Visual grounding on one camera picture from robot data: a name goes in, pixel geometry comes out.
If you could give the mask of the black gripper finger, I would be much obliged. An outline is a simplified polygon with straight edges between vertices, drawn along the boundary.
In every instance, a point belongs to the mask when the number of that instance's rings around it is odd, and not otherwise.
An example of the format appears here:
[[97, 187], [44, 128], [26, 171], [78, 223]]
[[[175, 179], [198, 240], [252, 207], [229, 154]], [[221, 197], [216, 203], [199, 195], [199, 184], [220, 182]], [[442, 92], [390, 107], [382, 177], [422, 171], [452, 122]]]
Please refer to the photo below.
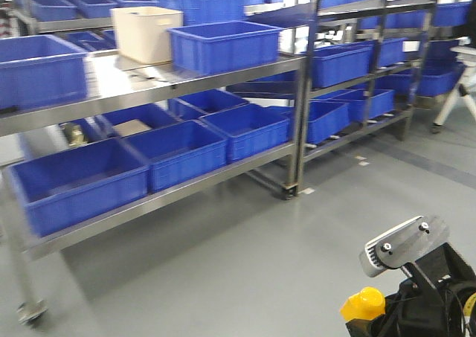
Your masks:
[[352, 337], [377, 337], [385, 325], [386, 317], [379, 316], [373, 320], [354, 318], [345, 325]]

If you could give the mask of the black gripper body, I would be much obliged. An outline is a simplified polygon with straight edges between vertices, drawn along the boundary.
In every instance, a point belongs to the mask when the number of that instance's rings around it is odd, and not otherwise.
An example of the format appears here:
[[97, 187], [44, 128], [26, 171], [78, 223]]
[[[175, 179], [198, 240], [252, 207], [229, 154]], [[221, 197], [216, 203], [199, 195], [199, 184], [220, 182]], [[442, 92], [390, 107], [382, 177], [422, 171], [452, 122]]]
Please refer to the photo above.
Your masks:
[[404, 267], [383, 336], [475, 335], [475, 271], [450, 244]]

